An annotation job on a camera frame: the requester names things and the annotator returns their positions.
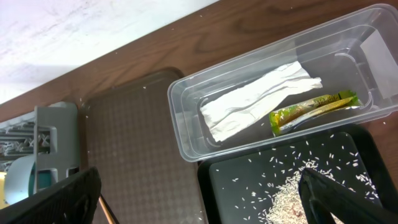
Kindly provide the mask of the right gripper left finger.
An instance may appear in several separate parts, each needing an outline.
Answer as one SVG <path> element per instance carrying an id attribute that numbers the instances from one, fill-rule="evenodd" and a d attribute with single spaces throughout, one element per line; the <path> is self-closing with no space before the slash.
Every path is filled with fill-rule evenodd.
<path id="1" fill-rule="evenodd" d="M 1 223 L 91 223 L 100 193 L 99 172 L 91 167 L 2 209 Z"/>

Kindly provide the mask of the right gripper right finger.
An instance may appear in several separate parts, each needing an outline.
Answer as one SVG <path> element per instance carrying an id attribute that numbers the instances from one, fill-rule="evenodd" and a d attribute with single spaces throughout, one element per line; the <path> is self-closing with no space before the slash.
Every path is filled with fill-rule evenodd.
<path id="1" fill-rule="evenodd" d="M 360 197 L 313 169 L 304 169 L 298 191 L 308 223 L 397 223 L 397 214 Z"/>

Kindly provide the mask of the wooden chopstick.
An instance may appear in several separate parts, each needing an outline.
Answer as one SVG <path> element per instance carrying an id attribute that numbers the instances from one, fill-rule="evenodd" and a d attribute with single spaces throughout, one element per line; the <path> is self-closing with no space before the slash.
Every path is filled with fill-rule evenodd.
<path id="1" fill-rule="evenodd" d="M 102 210 L 103 210 L 103 212 L 104 212 L 104 214 L 106 216 L 106 219 L 107 219 L 108 223 L 109 224 L 116 224 L 116 222 L 114 221 L 114 218 L 112 217 L 110 211 L 108 210 L 108 208 L 107 208 L 107 206 L 105 204 L 105 201 L 104 201 L 102 195 L 99 196 L 99 203 L 100 203 L 101 208 L 102 208 Z"/>

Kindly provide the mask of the pile of rice waste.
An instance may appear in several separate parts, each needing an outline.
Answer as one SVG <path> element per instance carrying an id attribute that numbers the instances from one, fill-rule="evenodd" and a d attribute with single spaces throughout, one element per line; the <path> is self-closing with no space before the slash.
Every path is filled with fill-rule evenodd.
<path id="1" fill-rule="evenodd" d="M 379 203 L 373 181 L 348 133 L 322 135 L 225 164 L 227 183 L 220 195 L 225 223 L 306 223 L 299 195 L 305 168 Z"/>

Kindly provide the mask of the light blue bowl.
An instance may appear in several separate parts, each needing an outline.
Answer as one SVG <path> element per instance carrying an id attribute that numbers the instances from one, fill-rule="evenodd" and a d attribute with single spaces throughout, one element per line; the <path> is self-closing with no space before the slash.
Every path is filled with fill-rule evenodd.
<path id="1" fill-rule="evenodd" d="M 5 201 L 13 205 L 55 184 L 58 180 L 57 169 L 35 169 L 34 156 L 24 156 L 15 160 L 9 167 L 4 183 Z"/>

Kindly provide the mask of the green snack wrapper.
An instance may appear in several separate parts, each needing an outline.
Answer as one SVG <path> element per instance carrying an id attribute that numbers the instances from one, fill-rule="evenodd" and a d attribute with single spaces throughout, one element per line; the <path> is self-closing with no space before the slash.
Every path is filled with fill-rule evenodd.
<path id="1" fill-rule="evenodd" d="M 356 92 L 340 91 L 334 95 L 322 95 L 294 105 L 272 111 L 269 121 L 275 137 L 287 134 L 311 119 L 338 110 L 350 110 L 363 106 Z"/>

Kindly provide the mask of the white paper napkin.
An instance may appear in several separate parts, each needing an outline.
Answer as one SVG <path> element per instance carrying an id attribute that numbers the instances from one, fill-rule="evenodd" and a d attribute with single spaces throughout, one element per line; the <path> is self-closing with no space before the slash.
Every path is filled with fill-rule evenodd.
<path id="1" fill-rule="evenodd" d="M 216 142 L 224 141 L 269 114 L 288 96 L 322 88 L 300 62 L 281 65 L 261 78 L 230 91 L 200 108 Z"/>

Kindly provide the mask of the yellow round plate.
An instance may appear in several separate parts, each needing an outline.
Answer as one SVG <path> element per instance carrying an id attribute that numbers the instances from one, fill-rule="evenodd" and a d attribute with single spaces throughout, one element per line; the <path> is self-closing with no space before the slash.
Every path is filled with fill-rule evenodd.
<path id="1" fill-rule="evenodd" d="M 0 209 L 9 206 L 9 204 L 6 202 L 5 193 L 4 193 L 5 177 L 6 173 L 0 172 Z"/>

